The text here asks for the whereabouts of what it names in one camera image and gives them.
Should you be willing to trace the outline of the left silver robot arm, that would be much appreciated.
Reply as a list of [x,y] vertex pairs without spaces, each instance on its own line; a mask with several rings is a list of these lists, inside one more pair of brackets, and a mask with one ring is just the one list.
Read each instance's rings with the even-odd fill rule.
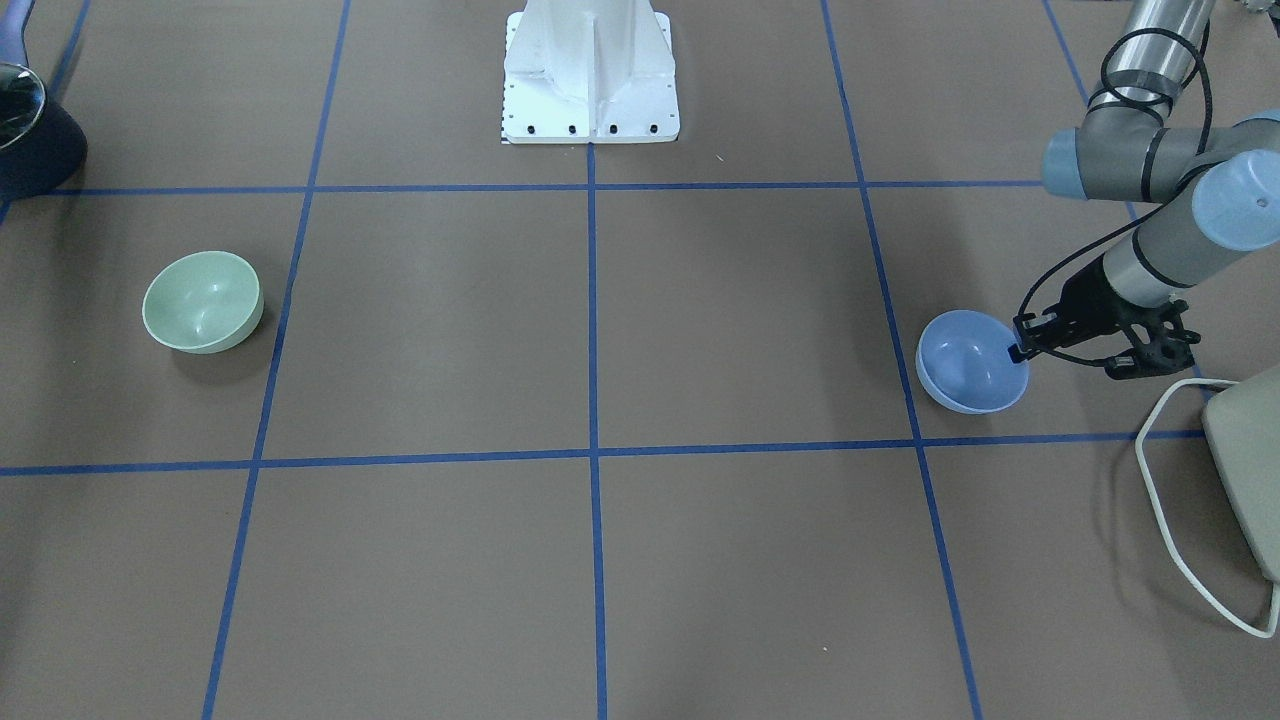
[[1051,138],[1042,181],[1053,195],[1148,202],[1151,213],[1100,241],[1042,313],[1021,304],[1014,363],[1120,334],[1128,348],[1085,366],[1116,380],[1194,363],[1185,292],[1279,237],[1277,111],[1213,123],[1204,51],[1211,1],[1138,1],[1100,64],[1075,128]]

